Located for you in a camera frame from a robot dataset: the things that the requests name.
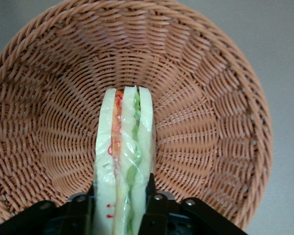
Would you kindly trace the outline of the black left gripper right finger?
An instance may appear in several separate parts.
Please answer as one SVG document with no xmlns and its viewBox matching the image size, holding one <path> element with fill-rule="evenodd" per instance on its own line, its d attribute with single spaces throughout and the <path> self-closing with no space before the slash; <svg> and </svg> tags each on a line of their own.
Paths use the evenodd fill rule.
<svg viewBox="0 0 294 235">
<path fill-rule="evenodd" d="M 154 174 L 149 175 L 146 188 L 146 211 L 139 228 L 139 235 L 166 235 L 168 198 L 156 190 Z"/>
</svg>

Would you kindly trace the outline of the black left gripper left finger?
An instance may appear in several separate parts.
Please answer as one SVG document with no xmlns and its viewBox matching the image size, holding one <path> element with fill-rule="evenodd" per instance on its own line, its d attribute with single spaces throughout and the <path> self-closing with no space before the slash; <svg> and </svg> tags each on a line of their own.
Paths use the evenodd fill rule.
<svg viewBox="0 0 294 235">
<path fill-rule="evenodd" d="M 92 235 L 95 209 L 94 187 L 76 193 L 67 201 L 68 209 L 63 220 L 64 235 Z"/>
</svg>

